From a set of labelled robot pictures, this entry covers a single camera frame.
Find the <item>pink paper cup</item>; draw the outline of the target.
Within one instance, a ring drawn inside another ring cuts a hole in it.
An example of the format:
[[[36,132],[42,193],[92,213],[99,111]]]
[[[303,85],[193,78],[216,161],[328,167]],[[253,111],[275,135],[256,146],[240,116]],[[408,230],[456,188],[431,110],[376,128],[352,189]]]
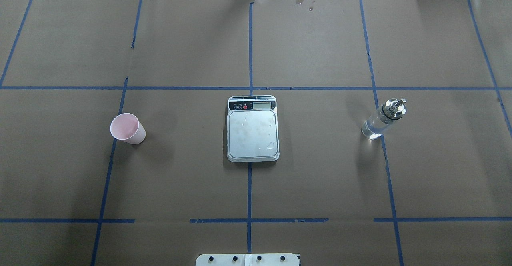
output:
[[[141,144],[146,139],[146,130],[139,119],[131,113],[117,115],[110,123],[110,134],[128,144]]]

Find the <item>clear glass sauce bottle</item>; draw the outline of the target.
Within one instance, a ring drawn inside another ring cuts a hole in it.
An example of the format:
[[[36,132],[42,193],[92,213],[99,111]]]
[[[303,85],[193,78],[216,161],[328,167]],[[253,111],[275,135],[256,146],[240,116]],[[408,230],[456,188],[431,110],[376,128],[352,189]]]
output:
[[[390,99],[381,104],[362,125],[362,133],[370,140],[381,137],[386,129],[404,117],[407,111],[405,98]]]

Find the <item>silver digital kitchen scale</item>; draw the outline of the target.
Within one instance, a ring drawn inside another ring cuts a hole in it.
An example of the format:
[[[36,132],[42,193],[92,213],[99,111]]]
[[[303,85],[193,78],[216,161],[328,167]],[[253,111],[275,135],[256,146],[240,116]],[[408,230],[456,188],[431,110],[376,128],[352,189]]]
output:
[[[280,157],[277,100],[239,95],[227,100],[227,158],[231,162],[274,162]]]

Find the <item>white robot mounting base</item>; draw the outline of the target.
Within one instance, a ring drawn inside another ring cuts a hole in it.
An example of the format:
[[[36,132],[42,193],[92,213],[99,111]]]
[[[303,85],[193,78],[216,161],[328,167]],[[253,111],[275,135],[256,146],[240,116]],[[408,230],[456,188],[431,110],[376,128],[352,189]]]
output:
[[[300,266],[299,254],[256,253],[256,254],[201,254],[196,266]]]

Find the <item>brown paper table cover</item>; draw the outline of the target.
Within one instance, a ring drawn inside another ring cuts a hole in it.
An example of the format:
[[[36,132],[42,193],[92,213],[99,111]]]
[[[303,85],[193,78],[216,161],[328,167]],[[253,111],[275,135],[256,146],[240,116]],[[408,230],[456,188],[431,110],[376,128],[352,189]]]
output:
[[[1,0],[2,266],[510,266],[511,0]]]

